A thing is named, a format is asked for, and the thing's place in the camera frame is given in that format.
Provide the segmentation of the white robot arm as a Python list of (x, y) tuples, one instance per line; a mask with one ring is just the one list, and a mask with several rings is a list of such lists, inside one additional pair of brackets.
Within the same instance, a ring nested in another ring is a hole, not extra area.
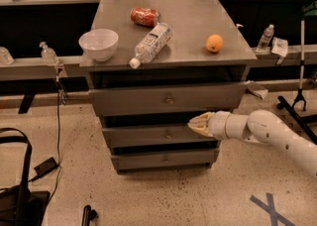
[(296, 134), (270, 111), (255, 110), (249, 115), (206, 112), (190, 119), (188, 127), (202, 136), (218, 140), (237, 139), (269, 144), (317, 178), (317, 146)]

